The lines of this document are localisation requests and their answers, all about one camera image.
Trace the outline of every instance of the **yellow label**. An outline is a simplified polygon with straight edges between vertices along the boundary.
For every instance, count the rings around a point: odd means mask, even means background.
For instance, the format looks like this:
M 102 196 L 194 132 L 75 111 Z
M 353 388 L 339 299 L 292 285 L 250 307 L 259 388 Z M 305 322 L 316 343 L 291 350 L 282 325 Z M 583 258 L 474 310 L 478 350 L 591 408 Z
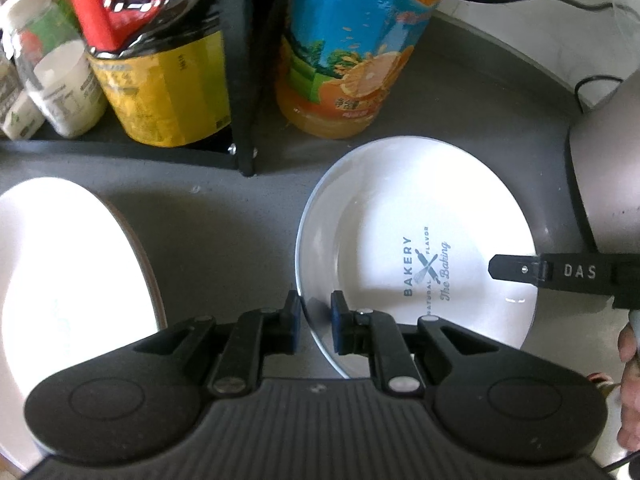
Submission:
M 129 59 L 91 59 L 127 135 L 172 148 L 231 122 L 222 33 L 173 50 Z

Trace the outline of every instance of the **finger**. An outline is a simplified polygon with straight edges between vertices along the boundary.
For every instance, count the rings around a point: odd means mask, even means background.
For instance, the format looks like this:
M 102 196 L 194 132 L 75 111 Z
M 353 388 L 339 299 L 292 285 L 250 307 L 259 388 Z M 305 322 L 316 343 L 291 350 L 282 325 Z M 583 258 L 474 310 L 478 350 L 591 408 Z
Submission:
M 620 331 L 618 336 L 618 352 L 620 353 L 620 360 L 626 363 L 632 359 L 638 351 L 638 343 L 636 342 L 636 335 L 631 329 L 629 323 Z
M 640 412 L 640 367 L 638 360 L 632 359 L 625 365 L 620 386 L 622 405 Z
M 640 439 L 640 413 L 631 408 L 622 406 L 622 428 L 629 434 Z
M 640 449 L 640 439 L 624 428 L 618 432 L 618 444 L 629 451 L 638 451 Z

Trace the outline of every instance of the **orange juice bottle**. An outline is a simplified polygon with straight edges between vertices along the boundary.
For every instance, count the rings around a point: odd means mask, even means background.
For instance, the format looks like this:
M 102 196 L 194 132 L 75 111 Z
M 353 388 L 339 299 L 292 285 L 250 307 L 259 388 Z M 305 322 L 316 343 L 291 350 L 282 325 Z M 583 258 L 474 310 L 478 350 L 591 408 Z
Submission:
M 276 98 L 301 130 L 329 139 L 375 119 L 440 0 L 289 0 Z

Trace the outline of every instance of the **plate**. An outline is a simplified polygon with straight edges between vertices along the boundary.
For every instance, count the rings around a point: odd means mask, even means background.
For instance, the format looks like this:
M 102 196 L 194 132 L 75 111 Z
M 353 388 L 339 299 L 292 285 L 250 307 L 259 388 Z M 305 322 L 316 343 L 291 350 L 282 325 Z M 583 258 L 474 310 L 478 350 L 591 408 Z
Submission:
M 166 326 L 150 265 L 111 206 L 60 178 L 0 196 L 0 452 L 42 458 L 22 416 L 51 374 Z
M 535 254 L 527 221 L 500 179 L 439 140 L 391 137 L 345 155 L 306 204 L 296 239 L 296 283 L 325 357 L 343 377 L 366 377 L 362 356 L 334 353 L 330 295 L 351 310 L 453 323 L 519 348 L 537 289 L 492 280 L 494 254 Z

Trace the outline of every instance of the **ribbed black surface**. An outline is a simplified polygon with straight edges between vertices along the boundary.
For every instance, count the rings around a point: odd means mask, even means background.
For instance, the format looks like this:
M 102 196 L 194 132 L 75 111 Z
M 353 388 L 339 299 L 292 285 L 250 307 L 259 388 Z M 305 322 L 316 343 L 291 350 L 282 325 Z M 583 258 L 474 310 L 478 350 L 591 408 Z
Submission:
M 27 478 L 603 480 L 609 476 L 587 458 L 546 468 L 505 466 L 478 458 L 450 442 L 418 402 L 387 397 L 370 380 L 265 380 L 252 396 L 214 403 L 187 439 L 154 458 L 104 469 L 50 458 Z

